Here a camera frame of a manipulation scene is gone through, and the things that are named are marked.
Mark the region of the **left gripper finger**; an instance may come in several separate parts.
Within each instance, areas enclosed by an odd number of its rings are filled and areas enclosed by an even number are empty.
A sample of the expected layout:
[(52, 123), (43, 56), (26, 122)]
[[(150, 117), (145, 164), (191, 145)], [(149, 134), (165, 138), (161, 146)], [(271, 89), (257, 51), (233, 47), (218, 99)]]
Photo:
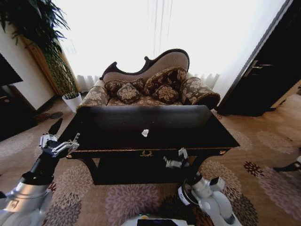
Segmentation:
[(56, 123), (54, 123), (49, 131), (47, 133), (43, 133), (43, 135), (40, 137), (39, 147), (45, 148), (47, 146), (48, 141), (57, 141), (56, 134), (59, 131), (61, 124), (63, 122), (63, 119), (60, 118)]
[(65, 141), (52, 149), (54, 156), (67, 156), (69, 153), (75, 151), (79, 147), (78, 138), (80, 133), (77, 133), (73, 140)]

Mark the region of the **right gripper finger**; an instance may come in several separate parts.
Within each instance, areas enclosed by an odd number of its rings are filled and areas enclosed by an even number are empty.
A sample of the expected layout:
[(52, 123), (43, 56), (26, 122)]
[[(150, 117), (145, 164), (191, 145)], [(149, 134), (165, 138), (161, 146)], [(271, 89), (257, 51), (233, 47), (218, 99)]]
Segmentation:
[(188, 158), (188, 153), (187, 153), (186, 148), (182, 147), (182, 148), (178, 151), (178, 157), (179, 157), (179, 160), (180, 160), (181, 162), (187, 160), (187, 158)]
[(166, 163), (166, 168), (181, 168), (182, 167), (181, 161), (167, 159), (165, 156), (163, 157), (163, 160)]

